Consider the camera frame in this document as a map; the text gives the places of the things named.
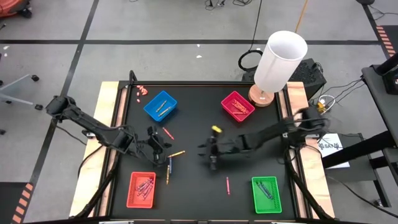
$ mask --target wooden frame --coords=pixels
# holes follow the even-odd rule
[[[94,113],[94,118],[98,119],[102,123],[110,126],[114,106],[116,104],[116,98],[118,94],[118,85],[119,82],[103,82],[101,85],[101,89],[99,91],[98,101]],[[290,82],[287,84],[289,98],[290,98],[290,107],[292,112],[295,113],[301,108],[308,107],[307,97],[305,95],[305,90],[303,83],[301,82]],[[116,119],[116,126],[121,124],[123,110],[125,107],[125,99],[126,99],[127,89],[123,89],[120,97],[120,103],[118,108],[118,115]],[[286,105],[284,101],[283,93],[280,92],[280,103],[282,107],[283,116],[287,116]],[[318,148],[318,144],[314,139],[308,139],[307,144]],[[85,151],[85,157],[98,148],[100,145],[97,140],[91,139],[87,142],[87,147]],[[321,156],[317,151],[310,147],[305,147],[301,151],[301,158],[304,170],[305,181],[307,184],[308,190],[317,200],[317,202],[322,206],[322,208],[329,214],[334,217],[333,206],[330,200],[330,194],[326,182],[325,172],[322,166]],[[76,186],[75,196],[73,198],[72,207],[70,210],[70,216],[76,215],[80,212],[87,202],[91,199],[92,195],[98,188],[98,184],[100,182],[102,166],[105,157],[105,148],[99,150],[96,154],[92,156],[92,158],[86,161],[86,164],[82,167],[80,171],[80,178],[78,179],[78,183]],[[114,151],[111,153],[109,158],[108,170],[113,164]],[[296,161],[293,161],[293,165],[296,168]],[[99,215],[106,215],[106,206],[108,202],[109,196],[109,186],[105,190],[101,206],[99,208]],[[302,218],[306,218],[305,205],[303,200],[303,195],[299,188],[296,186],[297,192],[297,201],[298,201],[298,209],[300,212],[300,216]],[[317,217],[314,211],[312,211],[312,215],[314,218]]]

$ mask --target black tabletop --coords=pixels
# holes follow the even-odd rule
[[[373,68],[363,68],[362,74],[387,129],[398,144],[398,95],[386,92],[381,76]],[[394,160],[398,161],[398,151],[393,150],[391,153]]]
[[[135,127],[139,139],[146,139],[146,128],[157,126],[158,132],[173,146],[167,154],[185,150],[172,161],[172,175],[166,185],[166,167],[154,169],[147,161],[121,156],[111,216],[114,218],[160,219],[160,220],[293,220],[294,203],[290,179],[282,159],[284,146],[281,138],[266,142],[250,156],[224,156],[216,172],[212,172],[205,160],[198,156],[198,145],[205,143],[211,134],[211,126],[224,129],[224,137],[259,131],[279,120],[276,101],[258,108],[247,120],[235,121],[222,107],[221,101],[236,90],[246,99],[250,85],[227,86],[159,86],[146,85],[149,92],[137,103],[137,88],[133,88],[126,114],[126,124]],[[161,123],[155,122],[143,107],[162,90],[178,101],[175,111]],[[174,136],[171,140],[162,130],[166,127]],[[131,172],[155,171],[154,206],[152,209],[126,207]],[[282,204],[282,213],[256,214],[251,188],[251,178],[275,176]],[[226,177],[229,177],[231,195],[226,193]]]

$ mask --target pink tray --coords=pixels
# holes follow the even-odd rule
[[[232,103],[234,100],[242,104],[247,110],[247,114],[234,114],[234,112],[241,112]],[[233,91],[221,102],[223,108],[233,117],[236,121],[242,122],[254,111],[254,106],[250,104],[243,96],[241,96],[237,91]]]

